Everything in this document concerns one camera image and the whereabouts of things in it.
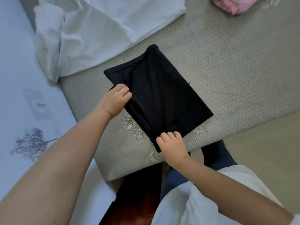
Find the white bedsheet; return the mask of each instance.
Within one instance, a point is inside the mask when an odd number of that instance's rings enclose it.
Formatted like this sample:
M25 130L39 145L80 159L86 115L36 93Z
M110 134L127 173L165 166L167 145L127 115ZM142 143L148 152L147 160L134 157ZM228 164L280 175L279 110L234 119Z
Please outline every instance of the white bedsheet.
M39 0L37 56L57 82L128 50L185 13L185 0Z
M34 164L17 138L27 132L48 147L76 124L59 85L50 83L35 56L34 31L19 0L0 0L0 200ZM115 192L92 160L70 224L98 225Z

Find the navy blue pants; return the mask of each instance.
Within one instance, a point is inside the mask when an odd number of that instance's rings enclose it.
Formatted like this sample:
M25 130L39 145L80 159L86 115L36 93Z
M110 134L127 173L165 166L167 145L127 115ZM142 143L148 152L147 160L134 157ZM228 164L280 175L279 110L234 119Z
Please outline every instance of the navy blue pants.
M213 170L220 170L224 167L237 165L225 147L223 140L204 146L201 148L201 150L204 157L204 165L212 168ZM187 181L188 180L182 174L170 167L169 174L166 179L165 189L161 195L161 200L172 189Z

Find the pink cloth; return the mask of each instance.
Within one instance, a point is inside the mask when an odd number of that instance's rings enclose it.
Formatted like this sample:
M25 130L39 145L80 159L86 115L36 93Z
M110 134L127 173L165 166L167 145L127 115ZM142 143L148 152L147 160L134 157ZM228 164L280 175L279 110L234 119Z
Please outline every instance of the pink cloth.
M258 0L212 0L216 6L231 13L242 14Z

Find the mattress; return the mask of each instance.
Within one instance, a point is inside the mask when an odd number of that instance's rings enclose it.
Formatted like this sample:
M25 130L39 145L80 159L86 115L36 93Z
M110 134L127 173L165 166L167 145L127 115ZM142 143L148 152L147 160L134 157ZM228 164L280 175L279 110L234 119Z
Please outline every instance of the mattress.
M208 0L186 0L187 12L162 31L94 68L60 79L77 121L111 88L105 69L122 64L156 44L214 113L207 132L189 134L189 151L300 109L300 0L282 0L272 10L256 3L231 17ZM153 145L137 140L113 119L95 161L112 180L150 166Z
M0 0L0 30L1 201L76 120L61 87L43 74L35 56L35 33L19 0ZM92 160L70 225L98 225L115 198Z

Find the child's hand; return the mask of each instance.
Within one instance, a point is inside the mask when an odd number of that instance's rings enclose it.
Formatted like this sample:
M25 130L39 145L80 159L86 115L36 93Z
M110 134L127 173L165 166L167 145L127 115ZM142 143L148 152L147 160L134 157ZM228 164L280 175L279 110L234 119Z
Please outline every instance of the child's hand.
M131 97L132 94L129 92L129 88L124 84L118 84L103 96L97 108L107 111L111 118L114 118L121 112Z
M185 148L185 143L178 132L163 132L156 138L156 142L166 162L175 169L177 169L186 158L190 157Z

